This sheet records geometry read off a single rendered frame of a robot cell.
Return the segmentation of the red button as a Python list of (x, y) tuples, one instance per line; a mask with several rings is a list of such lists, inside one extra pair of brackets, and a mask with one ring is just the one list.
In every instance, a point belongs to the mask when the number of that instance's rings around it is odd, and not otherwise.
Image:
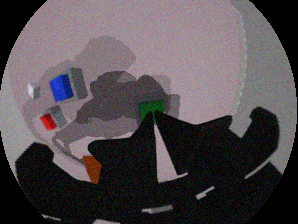
[(47, 108), (47, 111), (41, 112), (41, 121), (43, 121), (44, 127), (47, 127), (47, 131), (49, 129), (59, 129), (63, 128), (64, 125), (68, 124), (68, 121), (65, 120), (63, 112), (60, 111), (59, 105), (55, 105), (55, 107)]

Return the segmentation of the blue button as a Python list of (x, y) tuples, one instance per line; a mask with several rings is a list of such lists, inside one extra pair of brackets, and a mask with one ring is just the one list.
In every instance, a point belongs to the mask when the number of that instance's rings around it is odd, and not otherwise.
[(51, 85), (53, 99), (59, 101), (60, 105), (76, 101), (82, 97), (88, 96), (86, 92), (84, 77), (82, 77), (81, 68), (69, 67), (64, 72), (53, 76), (49, 85)]

